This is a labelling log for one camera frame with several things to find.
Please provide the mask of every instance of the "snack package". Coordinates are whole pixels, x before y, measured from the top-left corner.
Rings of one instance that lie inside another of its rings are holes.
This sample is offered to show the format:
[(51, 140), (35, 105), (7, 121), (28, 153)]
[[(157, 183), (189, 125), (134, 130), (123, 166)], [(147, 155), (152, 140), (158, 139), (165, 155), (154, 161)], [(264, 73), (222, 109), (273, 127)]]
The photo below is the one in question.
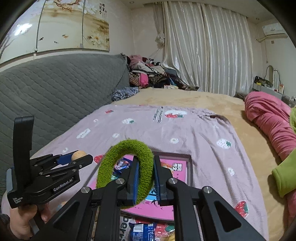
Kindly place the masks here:
[(155, 240), (166, 240), (175, 230), (173, 225), (158, 223), (155, 228)]
[(175, 232), (168, 236), (166, 241), (175, 241)]
[(129, 223), (135, 223), (135, 219), (127, 216), (120, 216), (120, 229), (119, 229), (119, 241), (129, 241), (130, 226)]
[(129, 223), (131, 228), (129, 241), (154, 241), (156, 223)]
[(111, 181), (117, 179), (121, 175), (121, 170), (129, 168), (132, 161), (127, 158), (121, 158), (117, 161), (117, 163), (114, 165), (113, 173), (111, 176)]

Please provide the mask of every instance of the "pink bed sheet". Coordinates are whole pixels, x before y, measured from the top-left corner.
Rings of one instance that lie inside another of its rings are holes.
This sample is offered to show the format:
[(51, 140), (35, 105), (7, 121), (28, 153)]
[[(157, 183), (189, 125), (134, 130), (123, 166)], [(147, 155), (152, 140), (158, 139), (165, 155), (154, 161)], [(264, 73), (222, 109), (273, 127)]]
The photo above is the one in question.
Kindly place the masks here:
[[(245, 99), (247, 118), (269, 138), (281, 160), (296, 148), (296, 135), (289, 123), (291, 108), (280, 99), (264, 93), (251, 92)], [(296, 190), (286, 195), (289, 222), (296, 215)]]

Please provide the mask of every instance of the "green fabric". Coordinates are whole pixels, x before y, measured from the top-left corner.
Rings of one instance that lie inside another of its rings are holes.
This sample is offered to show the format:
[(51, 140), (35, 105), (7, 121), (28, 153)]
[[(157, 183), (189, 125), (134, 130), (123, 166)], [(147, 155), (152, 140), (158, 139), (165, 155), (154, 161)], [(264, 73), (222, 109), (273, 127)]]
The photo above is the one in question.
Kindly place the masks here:
[(105, 187), (111, 181), (115, 163), (126, 154), (134, 154), (139, 159), (139, 187), (136, 204), (143, 201), (153, 185), (153, 153), (143, 142), (138, 140), (124, 140), (113, 146), (103, 158), (96, 187)]
[(296, 108), (291, 109), (290, 118), (289, 118), (290, 126), (293, 131), (296, 133)]
[(276, 180), (280, 197), (296, 189), (296, 148), (275, 169), (272, 174)]

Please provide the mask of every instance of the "small ball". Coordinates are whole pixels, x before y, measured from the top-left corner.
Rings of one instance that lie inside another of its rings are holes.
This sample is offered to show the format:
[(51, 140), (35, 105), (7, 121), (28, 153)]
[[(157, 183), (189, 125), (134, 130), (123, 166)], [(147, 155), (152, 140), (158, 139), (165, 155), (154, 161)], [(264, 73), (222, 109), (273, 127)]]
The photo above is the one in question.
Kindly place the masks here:
[(83, 156), (86, 156), (86, 152), (85, 151), (76, 151), (73, 153), (73, 155), (71, 156), (71, 161), (74, 161), (78, 158), (81, 158)]

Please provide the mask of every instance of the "pile of clothes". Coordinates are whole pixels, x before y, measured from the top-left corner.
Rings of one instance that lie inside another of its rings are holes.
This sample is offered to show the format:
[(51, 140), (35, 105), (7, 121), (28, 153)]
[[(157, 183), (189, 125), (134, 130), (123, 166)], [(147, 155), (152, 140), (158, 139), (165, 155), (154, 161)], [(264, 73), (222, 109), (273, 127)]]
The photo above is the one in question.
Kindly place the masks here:
[(186, 86), (177, 81), (177, 76), (167, 73), (160, 62), (140, 55), (127, 56), (130, 86), (141, 88), (169, 88), (185, 90)]

